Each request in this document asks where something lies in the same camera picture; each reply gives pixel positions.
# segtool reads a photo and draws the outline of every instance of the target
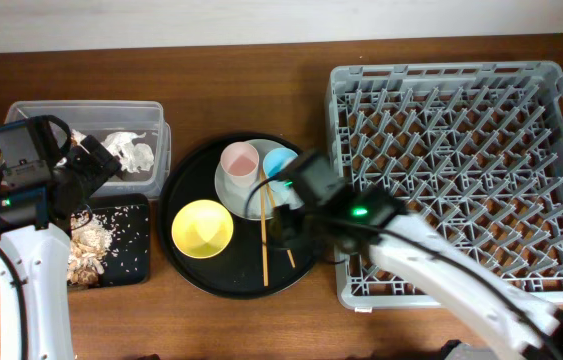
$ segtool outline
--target blue cup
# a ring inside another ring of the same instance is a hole
[[[297,153],[288,148],[277,148],[270,151],[263,159],[263,173],[265,177],[269,178],[276,175],[297,156],[299,156]],[[270,188],[272,191],[279,193],[290,191],[285,182],[281,181],[270,182]]]

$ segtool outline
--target wooden chopstick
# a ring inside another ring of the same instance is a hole
[[[263,168],[261,169],[261,181],[265,180]],[[259,190],[261,195],[261,252],[263,254],[263,286],[268,286],[268,244],[265,231],[265,196],[263,189]]]
[[[274,203],[274,196],[272,195],[272,190],[270,189],[270,184],[265,184],[265,189],[268,192],[268,197],[270,198],[270,204],[272,204],[272,208],[274,209],[277,207],[277,204]],[[292,250],[288,249],[288,259],[290,259],[290,264],[292,268],[295,268],[294,265],[294,257],[292,256]]]

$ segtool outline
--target black round tray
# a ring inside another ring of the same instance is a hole
[[[269,249],[269,285],[263,286],[261,224],[234,214],[231,214],[234,222],[232,240],[219,255],[209,259],[193,259],[174,246],[172,221],[181,208],[201,199],[220,203],[214,190],[214,174],[223,149],[233,142],[252,139],[276,141],[301,153],[295,145],[265,134],[242,133],[214,139],[186,157],[172,171],[165,182],[158,205],[159,242],[168,260],[184,278],[199,289],[233,299],[254,299],[279,292],[301,279],[315,262],[311,250],[293,250],[296,264],[293,269],[285,251]]]

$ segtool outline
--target green led indicator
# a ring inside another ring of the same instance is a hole
[[[359,207],[359,208],[352,209],[352,215],[353,216],[363,216],[367,213],[368,213],[368,209],[366,209],[366,208]]]

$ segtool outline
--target wooden table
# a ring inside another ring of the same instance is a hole
[[[323,99],[337,65],[510,60],[563,66],[563,35],[3,54],[0,124],[18,100],[154,100],[172,127],[174,164],[239,130],[325,149]],[[331,266],[280,294],[235,301],[188,284],[155,231],[152,247],[147,283],[69,295],[79,359],[346,358],[483,344],[444,309],[344,309]]]

